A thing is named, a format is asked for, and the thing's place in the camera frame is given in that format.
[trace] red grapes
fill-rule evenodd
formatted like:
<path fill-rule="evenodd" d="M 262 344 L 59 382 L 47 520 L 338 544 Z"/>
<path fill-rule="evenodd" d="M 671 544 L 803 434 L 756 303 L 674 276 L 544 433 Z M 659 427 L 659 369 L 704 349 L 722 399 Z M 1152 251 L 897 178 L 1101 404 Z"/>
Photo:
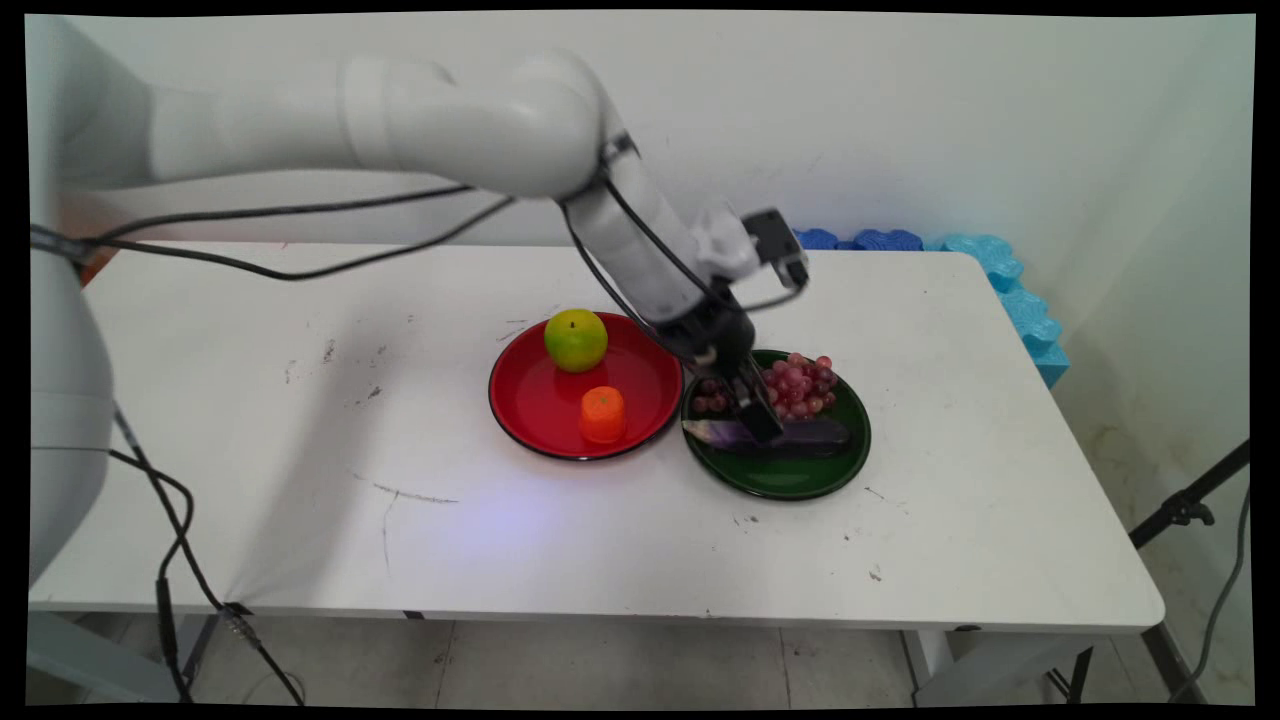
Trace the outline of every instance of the red grapes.
<path fill-rule="evenodd" d="M 782 421 L 806 420 L 836 406 L 837 378 L 831 369 L 831 357 L 826 355 L 809 360 L 791 352 L 786 360 L 774 360 L 760 370 L 760 379 L 773 413 Z M 690 407 L 695 415 L 723 414 L 731 402 L 724 383 L 707 378 L 698 380 Z"/>

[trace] black cable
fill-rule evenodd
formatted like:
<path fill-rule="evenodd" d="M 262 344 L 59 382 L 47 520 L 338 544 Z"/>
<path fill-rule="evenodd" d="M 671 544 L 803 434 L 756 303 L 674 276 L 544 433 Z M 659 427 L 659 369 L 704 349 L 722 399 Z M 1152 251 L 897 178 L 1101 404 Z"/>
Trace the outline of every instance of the black cable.
<path fill-rule="evenodd" d="M 110 229 L 97 240 L 115 240 L 129 233 L 138 232 L 156 225 L 172 225 L 177 223 L 202 223 L 211 220 L 242 220 L 247 218 L 270 218 L 275 215 L 306 215 L 311 213 L 339 213 L 343 210 L 360 210 L 364 208 L 380 208 L 383 205 L 396 205 L 398 202 L 413 202 L 416 200 L 429 200 L 445 195 L 457 195 L 475 190 L 468 184 L 454 184 L 435 190 L 419 190 L 403 195 L 387 195 L 381 197 L 369 197 L 365 200 L 348 200 L 344 202 L 316 202 L 310 205 L 278 205 L 274 208 L 247 208 L 241 210 L 215 210 L 210 213 L 175 213 L 172 215 L 156 215 L 143 218 L 132 223 L 125 223 Z"/>
<path fill-rule="evenodd" d="M 609 195 L 613 196 L 613 200 L 614 200 L 614 202 L 618 204 L 618 208 L 622 208 L 622 211 L 626 213 L 627 218 L 631 219 L 631 224 L 634 224 L 636 228 L 639 228 L 640 232 L 646 238 L 649 238 L 649 242 L 652 242 L 653 246 L 657 247 L 658 251 L 662 252 L 667 258 L 667 260 L 671 260 L 671 264 L 675 265 L 677 270 L 680 270 L 680 274 L 682 274 L 686 278 L 689 278 L 689 282 L 694 283 L 694 287 L 696 287 L 698 290 L 700 290 L 703 292 L 703 295 L 705 295 L 707 297 L 709 297 L 712 300 L 712 302 L 714 302 L 716 305 L 719 305 L 724 310 L 731 310 L 731 311 L 735 311 L 735 313 L 741 313 L 742 311 L 742 307 L 737 302 L 730 302 L 728 300 L 724 300 L 723 297 L 721 297 L 719 295 L 717 295 L 716 291 L 713 291 L 710 287 L 708 287 L 708 284 L 705 282 L 703 282 L 703 278 L 698 277 L 696 273 L 694 273 L 692 270 L 690 270 L 689 266 L 685 265 L 680 260 L 680 258 L 676 256 L 676 254 L 671 251 L 669 247 L 667 247 L 667 243 L 663 242 L 662 238 L 659 238 L 658 234 L 653 232 L 653 228 L 650 228 L 649 224 L 645 223 L 644 219 L 641 219 L 639 214 L 636 214 L 635 209 L 631 208 L 631 204 L 627 202 L 626 197 L 622 197 L 622 193 L 618 192 L 618 187 L 616 184 L 613 184 L 613 181 L 609 179 L 608 176 L 604 177 L 603 182 L 604 182 L 604 188 L 607 191 L 609 191 Z"/>
<path fill-rule="evenodd" d="M 767 310 L 769 307 L 777 307 L 778 305 L 783 305 L 786 302 L 791 302 L 792 300 L 796 299 L 796 296 L 799 296 L 801 292 L 804 292 L 804 288 L 806 288 L 806 287 L 809 287 L 808 282 L 805 282 L 804 284 L 797 284 L 794 288 L 791 288 L 791 292 L 783 295 L 782 297 L 774 297 L 773 300 L 765 300 L 765 301 L 762 301 L 762 302 L 756 302 L 755 305 L 748 305 L 748 306 L 742 307 L 742 311 L 744 313 L 755 313 L 756 310 Z"/>
<path fill-rule="evenodd" d="M 141 462 L 138 462 L 133 457 L 129 457 L 128 455 L 125 455 L 125 454 L 123 454 L 123 452 L 120 452 L 118 450 L 111 450 L 109 454 L 110 454 L 111 457 L 114 457 L 114 459 L 116 459 L 116 460 L 119 460 L 119 461 L 122 461 L 122 462 L 124 462 L 127 465 L 132 465 L 132 466 L 137 468 L 138 470 L 142 470 L 143 473 L 147 471 L 146 468 Z M 209 580 L 205 579 L 205 574 L 200 570 L 200 564 L 196 562 L 196 556 L 191 551 L 191 544 L 187 543 L 187 532 L 191 529 L 191 520 L 192 520 L 192 518 L 193 518 L 193 515 L 196 512 L 196 500 L 195 500 L 195 497 L 192 497 L 191 491 L 187 489 L 187 487 L 183 486 L 182 483 L 179 483 L 178 480 L 170 478 L 169 475 L 166 475 L 166 474 L 164 474 L 160 470 L 156 470 L 154 468 L 151 469 L 151 471 L 155 473 L 155 475 L 160 479 L 160 482 L 163 482 L 163 483 L 165 483 L 168 486 L 172 486 L 174 489 L 177 489 L 178 492 L 180 492 L 182 496 L 183 496 L 183 498 L 186 498 L 186 501 L 187 501 L 187 516 L 183 519 L 183 523 L 182 523 L 180 527 L 178 527 L 178 525 L 174 527 L 174 529 L 178 530 L 178 537 L 174 538 L 174 541 L 173 541 L 174 544 L 173 544 L 173 547 L 169 548 L 169 555 L 166 557 L 169 557 L 169 556 L 172 556 L 174 553 L 174 548 L 175 547 L 180 547 L 182 551 L 183 551 L 183 555 L 187 557 L 187 565 L 191 568 L 191 574 L 195 575 L 196 583 L 200 585 L 200 591 L 205 594 L 205 600 L 209 601 L 209 605 L 214 606 L 214 610 L 221 610 L 223 609 L 223 603 L 214 594 L 214 591 L 210 589 Z M 168 500 L 169 500 L 168 496 L 165 496 L 164 497 L 164 502 L 168 503 Z"/>
<path fill-rule="evenodd" d="M 146 473 L 147 479 L 151 480 L 151 487 L 160 496 L 160 502 L 164 505 L 165 514 L 169 515 L 169 523 L 173 525 L 174 532 L 178 533 L 178 538 L 186 542 L 186 530 L 178 523 L 178 514 L 173 510 L 173 503 L 169 502 L 169 496 L 160 487 L 160 478 L 155 468 L 147 460 L 147 455 L 142 451 L 142 446 L 138 443 L 137 438 L 133 436 L 133 429 L 129 423 L 124 419 L 124 413 L 120 407 L 115 407 L 115 424 L 120 428 L 120 433 L 124 436 L 125 442 L 133 448 L 133 455 L 137 457 L 137 465 Z M 179 702 L 192 702 L 191 691 L 187 688 L 187 683 L 183 682 L 182 671 L 178 669 L 178 633 L 174 629 L 173 620 L 173 603 L 169 601 L 169 580 L 165 577 L 168 573 L 169 560 L 173 559 L 173 551 L 165 555 L 164 562 L 160 565 L 160 570 L 156 574 L 156 623 L 160 630 L 160 653 L 164 656 L 165 665 L 169 667 L 169 675 L 173 678 L 174 688 L 178 691 Z"/>
<path fill-rule="evenodd" d="M 293 696 L 294 705 L 306 705 L 306 702 L 302 700 L 302 696 L 298 694 L 298 691 L 293 689 L 293 683 L 289 682 L 289 678 L 284 674 L 284 670 L 280 670 L 280 666 L 275 664 L 275 659 L 271 657 L 270 652 L 266 652 L 266 648 L 262 647 L 261 643 L 259 643 L 257 646 L 257 653 L 261 655 L 262 660 L 265 660 L 266 664 L 271 666 L 271 673 L 275 673 L 275 676 L 279 678 L 282 683 L 284 683 L 284 689 L 289 691 L 289 694 Z"/>
<path fill-rule="evenodd" d="M 301 273 L 283 273 L 280 270 L 273 270 L 270 268 L 264 268 L 262 265 L 256 265 L 253 263 L 246 263 L 244 260 L 237 260 L 236 258 L 228 258 L 225 255 L 216 255 L 214 252 L 204 252 L 200 250 L 186 250 L 180 247 L 165 247 L 161 245 L 142 245 L 138 242 L 132 242 L 128 240 L 101 240 L 101 238 L 86 238 L 83 242 L 97 246 L 97 247 L 119 247 L 122 250 L 132 250 L 134 252 L 146 252 L 150 255 L 165 255 L 169 258 L 184 258 L 187 260 L 201 260 L 204 263 L 212 263 L 215 265 L 227 265 L 228 268 L 236 268 L 238 270 L 247 270 L 250 273 L 271 278 L 275 281 L 310 281 L 315 278 L 323 278 L 325 275 L 332 275 L 340 273 L 343 270 L 349 270 L 352 268 L 358 268 L 361 265 L 367 265 L 370 263 L 378 263 L 380 260 L 387 260 L 389 258 L 398 258 L 401 255 L 408 255 L 410 252 L 417 252 L 420 250 L 426 250 L 442 242 L 448 242 L 454 237 L 462 234 L 463 232 L 471 229 L 472 225 L 488 219 L 490 215 L 503 210 L 516 201 L 515 197 L 504 197 L 498 202 L 485 208 L 484 210 L 471 215 L 453 229 L 445 232 L 444 234 L 417 242 L 413 245 L 406 245 L 403 247 L 397 247 L 394 250 L 385 250 L 383 252 L 375 252 L 372 255 L 366 255 L 364 258 L 357 258 L 355 260 L 348 260 L 346 263 L 339 263 L 337 265 L 330 265 L 328 268 L 320 268 L 316 270 L 305 270 Z M 49 234 L 58 234 L 52 231 L 32 224 L 32 228 L 38 229 Z M 49 250 L 45 246 L 32 245 L 37 250 Z"/>
<path fill-rule="evenodd" d="M 1204 628 L 1204 644 L 1201 646 L 1199 662 L 1196 665 L 1196 671 L 1192 673 L 1190 678 L 1187 678 L 1187 682 L 1183 683 L 1183 687 L 1169 696 L 1169 702 L 1178 702 L 1178 698 L 1196 684 L 1196 680 L 1199 679 L 1208 665 L 1208 651 L 1213 642 L 1213 626 L 1217 625 L 1217 616 L 1222 612 L 1222 606 L 1226 603 L 1226 596 L 1231 592 L 1231 585 L 1235 584 L 1235 579 L 1240 577 L 1240 569 L 1244 568 L 1244 524 L 1249 519 L 1249 491 L 1252 488 L 1253 486 L 1251 484 L 1244 489 L 1244 505 L 1240 507 L 1240 520 L 1235 525 L 1235 566 L 1231 568 L 1231 575 L 1226 578 L 1226 584 L 1222 585 L 1222 592 L 1219 593 L 1217 602 L 1213 603 L 1213 611 L 1208 614 L 1208 625 Z"/>
<path fill-rule="evenodd" d="M 652 242 L 654 245 L 654 247 L 657 247 L 658 251 L 662 252 L 667 258 L 667 260 L 669 260 L 671 264 L 676 266 L 677 270 L 680 270 L 680 273 L 682 275 L 685 275 L 686 278 L 689 278 L 689 282 L 694 283 L 694 286 L 698 290 L 700 290 L 703 295 L 705 295 L 707 297 L 710 297 L 712 301 L 716 302 L 717 305 L 719 305 L 721 307 L 723 307 L 726 310 L 730 310 L 730 311 L 733 311 L 733 313 L 744 313 L 744 314 L 745 313 L 755 313 L 756 310 L 765 310 L 768 307 L 776 307 L 778 305 L 782 305 L 782 304 L 786 304 L 786 302 L 791 302 L 801 292 L 804 292 L 805 284 L 808 284 L 808 283 L 797 284 L 795 288 L 791 290 L 791 292 L 788 292 L 788 293 L 786 293 L 786 295 L 783 295 L 781 297 L 774 297 L 773 300 L 765 300 L 763 302 L 756 302 L 755 305 L 748 305 L 746 307 L 739 305 L 736 300 L 735 301 L 724 300 L 723 297 L 721 297 L 719 295 L 717 295 L 710 287 L 708 287 L 707 283 L 704 283 L 703 279 L 699 278 L 696 273 L 694 273 L 692 270 L 690 270 L 689 266 L 685 265 L 680 260 L 680 258 L 675 252 L 671 251 L 669 247 L 667 247 L 667 243 L 663 242 L 662 238 L 658 237 L 658 233 L 653 232 L 653 228 L 650 228 L 649 224 L 645 223 L 643 218 L 640 218 L 640 215 L 635 211 L 635 209 L 631 208 L 631 204 L 627 202 L 626 197 L 622 196 L 622 192 L 618 191 L 618 187 L 616 184 L 613 184 L 613 181 L 609 179 L 608 176 L 604 177 L 603 182 L 604 182 L 604 188 L 608 190 L 609 195 L 613 196 L 613 201 L 617 202 L 620 208 L 622 208 L 622 211 L 626 213 L 626 215 L 631 220 L 631 223 L 636 228 L 639 228 L 640 232 L 644 233 L 644 236 L 646 238 L 649 238 L 649 242 Z"/>
<path fill-rule="evenodd" d="M 119 414 L 119 410 L 116 410 L 116 414 L 118 414 L 118 420 L 123 421 L 123 415 Z M 285 687 L 287 691 L 289 691 L 289 694 L 293 696 L 293 701 L 297 702 L 298 705 L 303 705 L 302 697 L 293 688 L 293 684 L 289 682 L 289 679 L 284 674 L 284 671 L 280 670 L 280 666 L 275 662 L 275 659 L 271 657 L 271 655 L 266 651 L 265 647 L 262 647 L 261 641 L 259 641 L 257 637 L 253 634 L 252 628 L 250 628 L 248 624 L 244 621 L 244 619 L 241 618 L 236 611 L 233 611 L 232 609 L 227 607 L 225 603 L 219 602 L 218 597 L 215 597 L 214 593 L 212 593 L 212 591 L 209 589 L 209 583 L 205 580 L 205 574 L 204 574 L 204 571 L 201 571 L 200 564 L 196 562 L 196 556 L 191 552 L 191 546 L 187 542 L 187 530 L 191 528 L 191 519 L 195 515 L 195 507 L 196 507 L 195 506 L 195 498 L 192 497 L 191 491 L 187 489 L 187 487 L 183 486 L 182 483 L 179 483 L 178 480 L 175 480 L 172 477 L 169 477 L 169 475 L 166 475 L 166 474 L 156 470 L 155 468 L 152 468 L 150 465 L 150 462 L 146 461 L 146 456 L 141 455 L 141 447 L 137 445 L 137 441 L 133 438 L 132 430 L 129 430 L 127 428 L 128 428 L 127 424 L 123 425 L 120 428 L 120 432 L 124 433 L 125 441 L 129 442 L 129 446 L 134 448 L 134 452 L 140 454 L 141 460 L 136 460 L 133 457 L 129 457 L 128 455 L 125 455 L 123 452 L 119 452 L 116 450 L 109 451 L 110 456 L 115 457 L 116 460 L 120 460 L 122 462 L 132 465 L 132 466 L 137 468 L 138 470 L 142 470 L 142 471 L 147 473 L 147 477 L 152 478 L 154 480 L 164 482 L 165 484 L 173 486 L 175 489 L 178 489 L 178 492 L 180 492 L 183 495 L 183 497 L 187 500 L 187 503 L 188 503 L 187 505 L 187 516 L 186 516 L 186 519 L 184 519 L 184 521 L 183 521 L 182 525 L 178 525 L 178 523 L 177 523 L 177 515 L 175 514 L 170 515 L 170 521 L 174 525 L 174 530 L 178 532 L 178 538 L 174 542 L 175 542 L 175 544 L 180 544 L 182 546 L 183 553 L 187 557 L 187 564 L 191 566 L 191 574 L 195 575 L 196 582 L 200 584 L 200 589 L 204 591 L 205 597 L 209 600 L 209 603 L 212 605 L 214 609 L 218 610 L 220 615 L 227 616 L 227 619 L 232 623 L 233 628 L 236 628 L 237 625 L 239 628 L 242 628 L 242 630 L 237 630 L 237 634 L 242 634 L 255 647 L 255 650 L 257 650 L 259 655 L 261 655 L 262 659 L 266 661 L 266 664 L 271 667 L 271 671 L 275 674 L 275 676 L 279 678 L 280 683 Z M 172 509 L 172 505 L 169 503 L 169 498 L 164 493 L 164 489 L 159 488 L 159 484 L 156 484 L 155 487 L 160 492 L 161 502 L 164 502 L 166 510 Z M 173 548 L 170 548 L 169 552 L 170 552 L 170 556 L 172 556 L 173 555 Z M 166 642 L 169 642 L 169 641 L 165 639 L 166 634 L 175 638 L 175 633 L 172 629 L 172 624 L 173 624 L 173 606 L 169 602 L 169 591 L 168 591 L 168 582 L 166 580 L 163 584 L 163 591 L 161 591 L 160 582 L 157 580 L 156 594 L 157 594 L 156 607 L 157 607 L 157 610 L 161 611 L 161 614 L 165 614 L 165 612 L 168 614 L 168 621 L 169 621 L 169 628 L 161 626 L 161 644 L 164 646 Z M 166 664 L 170 665 L 169 671 L 170 671 L 172 675 L 174 675 L 174 683 L 179 688 L 179 697 L 183 697 L 182 702 L 192 702 L 191 701 L 191 696 L 189 696 L 189 693 L 188 693 L 188 691 L 186 688 L 186 684 L 182 682 L 182 674 L 178 673 L 177 641 L 174 639 L 172 642 L 172 644 L 173 644 L 173 662 L 172 664 L 168 662 L 169 652 L 168 652 L 168 650 L 165 651 Z"/>

